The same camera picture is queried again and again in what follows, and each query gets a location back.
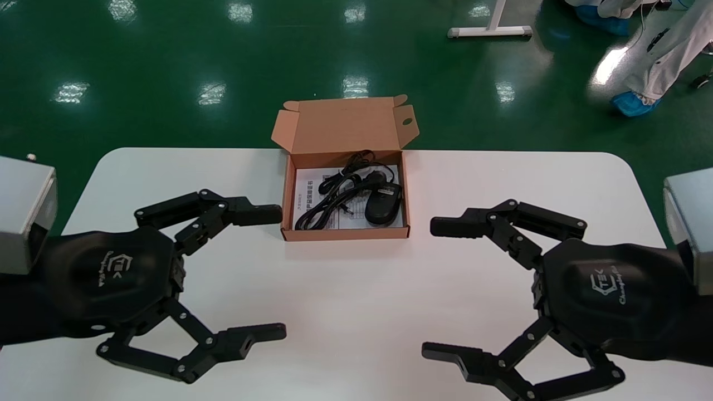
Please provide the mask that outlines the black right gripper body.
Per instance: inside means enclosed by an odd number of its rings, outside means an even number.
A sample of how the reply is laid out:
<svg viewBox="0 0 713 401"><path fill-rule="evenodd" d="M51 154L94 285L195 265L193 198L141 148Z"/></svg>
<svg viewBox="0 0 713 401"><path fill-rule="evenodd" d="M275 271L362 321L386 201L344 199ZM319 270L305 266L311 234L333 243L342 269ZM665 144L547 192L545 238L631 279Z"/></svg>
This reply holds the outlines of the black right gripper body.
<svg viewBox="0 0 713 401"><path fill-rule="evenodd" d="M702 297L673 250L568 239L543 256L539 277L551 337L578 357L688 356L702 335Z"/></svg>

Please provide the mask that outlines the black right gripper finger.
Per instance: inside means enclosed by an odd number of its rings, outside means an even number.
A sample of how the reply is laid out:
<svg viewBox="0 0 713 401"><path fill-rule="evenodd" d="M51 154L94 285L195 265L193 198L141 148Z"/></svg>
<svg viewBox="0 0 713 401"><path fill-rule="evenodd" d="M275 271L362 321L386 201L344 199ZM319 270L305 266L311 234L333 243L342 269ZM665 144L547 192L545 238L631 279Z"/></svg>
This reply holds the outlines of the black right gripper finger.
<svg viewBox="0 0 713 401"><path fill-rule="evenodd" d="M540 317L498 355L479 348L425 342L421 355L430 360L456 364L465 381L489 385L509 400L569 400L601 393L623 383L626 374L599 348L581 348L590 370L533 384L517 371L522 362L548 335L559 327Z"/></svg>
<svg viewBox="0 0 713 401"><path fill-rule="evenodd" d="M509 199L490 208L468 208L459 217L433 217L430 232L441 238L488 238L515 262L530 270L543 268L542 249L521 230L557 239L583 239L586 221Z"/></svg>

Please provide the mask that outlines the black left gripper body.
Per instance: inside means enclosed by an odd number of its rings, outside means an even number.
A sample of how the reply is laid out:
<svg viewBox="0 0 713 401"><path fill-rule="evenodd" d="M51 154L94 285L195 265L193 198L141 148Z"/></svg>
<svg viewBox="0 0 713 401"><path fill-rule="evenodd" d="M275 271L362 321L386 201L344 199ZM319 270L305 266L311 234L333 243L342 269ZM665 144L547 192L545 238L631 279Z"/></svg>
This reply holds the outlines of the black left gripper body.
<svg viewBox="0 0 713 401"><path fill-rule="evenodd" d="M135 322L183 289L183 257L151 227L50 238L39 257L53 335L89 338Z"/></svg>

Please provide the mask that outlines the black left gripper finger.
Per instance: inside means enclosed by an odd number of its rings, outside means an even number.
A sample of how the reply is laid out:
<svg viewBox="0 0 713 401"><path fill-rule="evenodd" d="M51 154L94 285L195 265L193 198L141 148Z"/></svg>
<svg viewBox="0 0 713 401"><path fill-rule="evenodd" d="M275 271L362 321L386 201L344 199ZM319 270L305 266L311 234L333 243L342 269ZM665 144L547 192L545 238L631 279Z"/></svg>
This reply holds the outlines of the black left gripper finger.
<svg viewBox="0 0 713 401"><path fill-rule="evenodd" d="M196 347L188 355L177 359L130 345L135 336L148 333L168 317L196 341ZM212 332L178 300L165 299L127 327L114 332L97 347L96 353L118 367L192 384L219 363L244 360L253 345L280 341L286 337L287 328L283 323L231 327Z"/></svg>
<svg viewBox="0 0 713 401"><path fill-rule="evenodd" d="M191 256L228 226L261 226L282 222L277 204L253 205L247 197L222 197L208 189L189 193L135 211L136 223L162 230L188 226L175 235L175 249Z"/></svg>

